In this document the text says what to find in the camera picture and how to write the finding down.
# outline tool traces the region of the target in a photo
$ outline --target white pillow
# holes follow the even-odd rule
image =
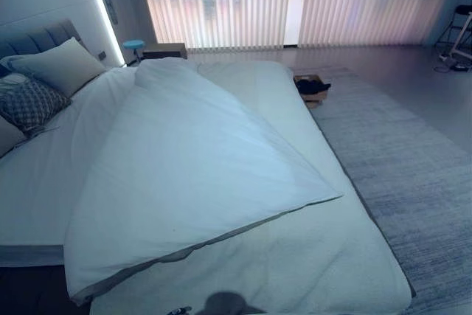
[[[75,38],[35,55],[11,55],[0,64],[12,72],[41,80],[71,97],[106,69]]]
[[[6,154],[19,142],[26,140],[22,132],[0,116],[0,156]]]

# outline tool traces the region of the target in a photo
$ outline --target mattress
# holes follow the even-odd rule
[[[96,298],[91,314],[165,314],[212,296],[238,294],[266,312],[398,314],[408,282],[350,180],[301,101],[291,73],[276,63],[192,64],[256,111],[343,197],[288,213],[257,228],[156,263]]]
[[[94,79],[44,133],[0,159],[0,266],[63,264],[69,216],[135,70]]]

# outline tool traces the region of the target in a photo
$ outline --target duvet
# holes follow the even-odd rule
[[[260,115],[184,61],[146,60],[91,164],[64,242],[82,303],[127,270],[343,198]]]

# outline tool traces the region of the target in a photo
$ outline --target door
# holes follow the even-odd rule
[[[153,24],[146,0],[103,0],[108,17],[126,63],[135,59],[123,42],[140,39],[147,44],[156,43]]]

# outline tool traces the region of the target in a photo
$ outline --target curtain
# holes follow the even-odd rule
[[[147,0],[158,42],[190,50],[421,44],[445,0]]]
[[[147,0],[158,42],[189,49],[283,46],[288,0]]]
[[[445,0],[304,0],[299,46],[421,44]]]

